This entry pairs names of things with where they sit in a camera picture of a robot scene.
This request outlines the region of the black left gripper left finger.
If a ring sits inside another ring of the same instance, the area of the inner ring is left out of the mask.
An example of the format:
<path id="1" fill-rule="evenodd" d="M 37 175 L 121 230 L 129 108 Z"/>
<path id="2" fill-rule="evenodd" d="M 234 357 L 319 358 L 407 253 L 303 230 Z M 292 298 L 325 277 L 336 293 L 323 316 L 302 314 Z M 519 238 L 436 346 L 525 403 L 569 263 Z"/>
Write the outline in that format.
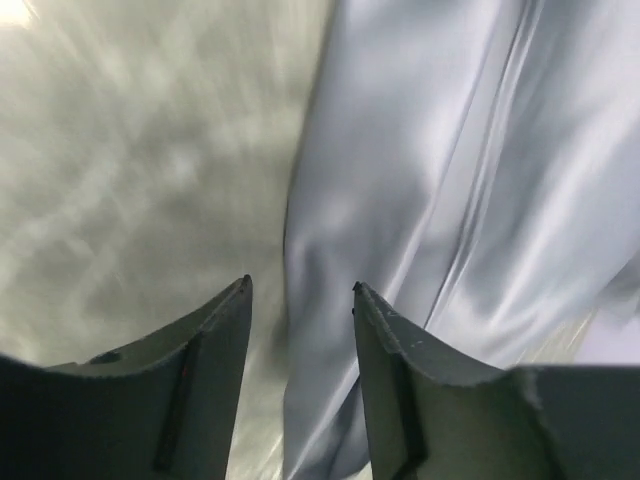
<path id="1" fill-rule="evenodd" d="M 252 320 L 243 277 L 85 363 L 1 360 L 5 479 L 222 479 Z"/>

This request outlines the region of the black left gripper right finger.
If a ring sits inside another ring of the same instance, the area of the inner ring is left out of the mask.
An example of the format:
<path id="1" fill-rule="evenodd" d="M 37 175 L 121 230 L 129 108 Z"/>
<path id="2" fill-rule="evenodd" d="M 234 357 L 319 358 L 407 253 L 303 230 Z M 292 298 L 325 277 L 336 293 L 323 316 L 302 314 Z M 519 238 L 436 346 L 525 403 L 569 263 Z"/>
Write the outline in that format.
<path id="1" fill-rule="evenodd" d="M 354 326 L 376 479 L 635 479 L 639 370 L 475 360 L 364 283 Z"/>

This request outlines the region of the grey pillowcase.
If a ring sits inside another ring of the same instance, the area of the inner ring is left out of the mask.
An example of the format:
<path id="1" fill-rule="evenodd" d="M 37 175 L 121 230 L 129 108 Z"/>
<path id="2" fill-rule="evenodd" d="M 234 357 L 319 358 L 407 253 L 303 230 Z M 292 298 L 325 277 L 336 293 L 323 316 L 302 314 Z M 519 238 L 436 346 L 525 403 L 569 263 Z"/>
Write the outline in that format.
<path id="1" fill-rule="evenodd" d="M 637 358 L 638 3 L 338 2 L 284 255 L 287 479 L 368 463 L 356 282 L 497 367 Z"/>

